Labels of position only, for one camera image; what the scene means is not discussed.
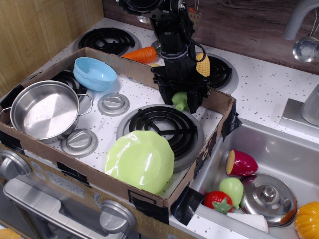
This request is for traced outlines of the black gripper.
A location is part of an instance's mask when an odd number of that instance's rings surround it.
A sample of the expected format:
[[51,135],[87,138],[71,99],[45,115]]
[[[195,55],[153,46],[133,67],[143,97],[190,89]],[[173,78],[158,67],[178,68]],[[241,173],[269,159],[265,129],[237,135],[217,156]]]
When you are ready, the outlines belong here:
[[151,67],[154,83],[158,85],[164,102],[173,105],[172,98],[177,92],[187,92],[187,104],[192,114],[202,105],[203,98],[210,95],[208,78],[196,70],[196,56],[173,59],[162,67]]

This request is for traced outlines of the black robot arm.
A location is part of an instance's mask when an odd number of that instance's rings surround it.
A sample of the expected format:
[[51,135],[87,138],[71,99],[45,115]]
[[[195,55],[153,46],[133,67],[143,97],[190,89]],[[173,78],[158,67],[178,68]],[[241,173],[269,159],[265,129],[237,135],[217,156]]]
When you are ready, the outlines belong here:
[[193,25],[187,3],[182,0],[119,0],[118,5],[128,14],[145,16],[160,42],[160,55],[165,66],[152,67],[153,81],[159,87],[166,104],[173,103],[178,92],[187,95],[187,106],[195,113],[203,99],[210,95],[208,77],[201,75],[196,66],[204,61],[196,56],[200,44],[192,39]]

